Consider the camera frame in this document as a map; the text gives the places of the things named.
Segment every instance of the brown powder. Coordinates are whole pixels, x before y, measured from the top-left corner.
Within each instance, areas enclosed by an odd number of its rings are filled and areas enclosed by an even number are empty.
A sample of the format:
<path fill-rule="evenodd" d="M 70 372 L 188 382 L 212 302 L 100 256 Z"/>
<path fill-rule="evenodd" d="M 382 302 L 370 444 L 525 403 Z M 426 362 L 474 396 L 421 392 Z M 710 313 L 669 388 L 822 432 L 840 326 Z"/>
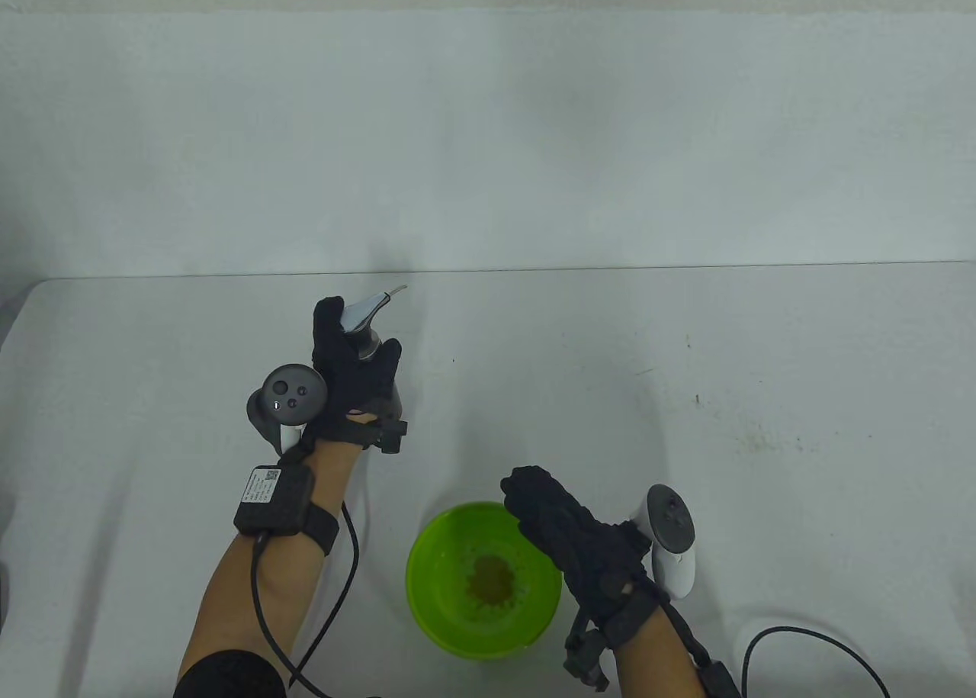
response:
<path fill-rule="evenodd" d="M 467 592 L 489 606 L 504 604 L 515 596 L 515 574 L 497 555 L 479 555 L 467 580 Z"/>

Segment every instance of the black cable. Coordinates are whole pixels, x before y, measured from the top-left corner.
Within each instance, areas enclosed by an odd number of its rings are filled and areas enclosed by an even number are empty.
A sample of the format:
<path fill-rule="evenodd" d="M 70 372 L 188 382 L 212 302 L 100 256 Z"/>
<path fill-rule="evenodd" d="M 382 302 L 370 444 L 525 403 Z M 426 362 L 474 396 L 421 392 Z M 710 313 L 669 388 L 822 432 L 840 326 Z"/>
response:
<path fill-rule="evenodd" d="M 292 661 L 288 659 L 285 651 L 281 649 L 281 645 L 276 642 L 275 636 L 271 634 L 271 629 L 268 628 L 265 611 L 261 608 L 261 594 L 258 593 L 258 561 L 261 561 L 261 556 L 264 554 L 265 548 L 268 547 L 268 540 L 268 534 L 258 535 L 254 541 L 254 551 L 251 552 L 251 601 L 254 601 L 254 614 L 258 617 L 258 627 L 261 628 L 261 634 L 268 640 L 268 645 L 271 646 L 271 651 L 275 657 L 278 657 L 285 669 L 292 674 L 294 680 L 303 684 L 316 698 L 332 698 L 328 693 L 324 693 L 315 687 L 307 677 L 299 672 Z"/>
<path fill-rule="evenodd" d="M 356 537 L 356 529 L 352 524 L 352 517 L 349 516 L 349 510 L 346 509 L 345 502 L 342 503 L 342 519 L 345 520 L 345 527 L 349 531 L 349 540 L 352 541 L 352 566 L 349 567 L 349 576 L 345 577 L 345 586 L 342 587 L 342 591 L 339 591 L 339 598 L 335 600 L 335 606 L 332 607 L 332 611 L 329 612 L 329 618 L 325 620 L 325 624 L 315 635 L 315 639 L 311 640 L 311 645 L 308 645 L 306 653 L 303 654 L 302 660 L 299 662 L 299 671 L 302 671 L 303 667 L 308 664 L 308 660 L 311 659 L 315 649 L 317 649 L 322 638 L 325 636 L 325 632 L 329 631 L 332 627 L 332 622 L 336 620 L 336 616 L 339 614 L 339 610 L 342 608 L 342 604 L 345 602 L 345 597 L 348 596 L 349 589 L 352 587 L 352 579 L 355 578 L 356 569 L 359 567 L 359 538 Z M 292 687 L 295 684 L 295 677 L 292 676 L 292 680 L 288 681 L 288 687 Z"/>
<path fill-rule="evenodd" d="M 258 562 L 261 561 L 261 556 L 265 552 L 265 548 L 268 547 L 268 535 L 259 536 L 254 541 L 254 551 L 251 555 L 251 600 L 254 601 L 254 612 L 258 617 L 258 627 L 261 628 L 261 634 L 265 636 L 265 640 L 268 645 L 271 646 L 271 651 L 274 652 L 275 657 L 281 661 L 285 666 L 285 669 L 291 674 L 291 679 L 289 680 L 288 687 L 292 687 L 296 682 L 302 684 L 306 687 L 311 694 L 316 696 L 316 698 L 332 698 L 328 693 L 321 691 L 314 683 L 311 683 L 307 677 L 302 674 L 302 669 L 311 659 L 315 648 L 318 647 L 322 638 L 325 636 L 325 632 L 329 631 L 332 622 L 336 620 L 339 610 L 342 608 L 342 604 L 345 602 L 346 596 L 348 596 L 349 589 L 352 587 L 352 579 L 356 575 L 356 569 L 359 567 L 359 538 L 356 536 L 355 525 L 352 524 L 352 517 L 349 516 L 349 510 L 345 506 L 345 502 L 342 503 L 342 519 L 345 520 L 345 526 L 349 530 L 349 540 L 352 541 L 352 568 L 349 568 L 349 576 L 345 579 L 345 586 L 342 587 L 341 593 L 339 593 L 339 598 L 335 600 L 335 606 L 332 607 L 332 611 L 329 613 L 328 619 L 325 620 L 325 624 L 319 630 L 318 635 L 315 635 L 315 639 L 308 646 L 306 653 L 304 653 L 300 663 L 295 666 L 288 659 L 285 651 L 281 649 L 281 645 L 275 640 L 275 636 L 271 634 L 271 629 L 268 627 L 268 621 L 265 620 L 265 611 L 261 608 L 261 594 L 258 593 Z"/>
<path fill-rule="evenodd" d="M 868 671 L 869 676 L 874 678 L 875 683 L 881 688 L 881 695 L 884 698 L 891 698 L 891 693 L 888 692 L 888 687 L 885 685 L 885 681 L 881 679 L 878 673 L 875 673 L 875 669 L 869 666 L 868 661 L 861 657 L 857 652 L 854 652 L 850 647 L 844 645 L 843 642 L 838 642 L 834 638 L 830 638 L 827 635 L 822 635 L 819 632 L 813 631 L 813 629 L 803 629 L 802 627 L 770 627 L 769 629 L 764 629 L 758 635 L 754 636 L 753 641 L 749 643 L 749 647 L 746 647 L 746 656 L 742 659 L 742 680 L 740 684 L 742 685 L 742 698 L 747 698 L 747 691 L 749 691 L 749 662 L 753 658 L 753 649 L 756 649 L 756 645 L 759 644 L 759 640 L 765 638 L 768 635 L 777 634 L 777 632 L 793 632 L 796 635 L 807 635 L 812 636 L 812 638 L 823 640 L 828 645 L 833 645 L 839 650 L 843 650 L 848 655 L 857 660 L 866 671 Z"/>

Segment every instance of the black wrist device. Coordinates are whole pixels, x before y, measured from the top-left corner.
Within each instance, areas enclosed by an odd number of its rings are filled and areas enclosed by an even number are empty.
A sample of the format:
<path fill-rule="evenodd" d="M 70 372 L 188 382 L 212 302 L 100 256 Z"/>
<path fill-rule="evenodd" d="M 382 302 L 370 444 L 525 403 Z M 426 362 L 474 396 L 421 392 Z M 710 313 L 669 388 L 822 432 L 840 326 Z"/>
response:
<path fill-rule="evenodd" d="M 311 500 L 314 487 L 315 475 L 306 465 L 255 467 L 234 526 L 241 535 L 251 537 L 304 533 L 328 555 L 339 534 L 339 521 Z"/>

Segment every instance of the white wall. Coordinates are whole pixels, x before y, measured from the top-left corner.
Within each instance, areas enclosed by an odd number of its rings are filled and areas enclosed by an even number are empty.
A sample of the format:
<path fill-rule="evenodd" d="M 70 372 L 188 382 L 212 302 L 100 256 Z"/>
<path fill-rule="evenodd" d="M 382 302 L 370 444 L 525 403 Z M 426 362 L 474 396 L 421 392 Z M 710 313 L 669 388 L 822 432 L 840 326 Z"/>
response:
<path fill-rule="evenodd" d="M 0 0 L 0 273 L 976 256 L 976 0 Z"/>

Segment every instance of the black sleeve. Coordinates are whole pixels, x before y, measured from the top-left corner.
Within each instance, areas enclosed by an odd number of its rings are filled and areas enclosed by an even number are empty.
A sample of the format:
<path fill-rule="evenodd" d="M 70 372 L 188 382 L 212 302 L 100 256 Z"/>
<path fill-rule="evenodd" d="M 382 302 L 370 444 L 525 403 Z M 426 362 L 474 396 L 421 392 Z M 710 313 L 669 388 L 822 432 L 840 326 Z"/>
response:
<path fill-rule="evenodd" d="M 173 698 L 285 698 L 285 684 L 268 660 L 245 650 L 226 650 L 187 670 Z"/>

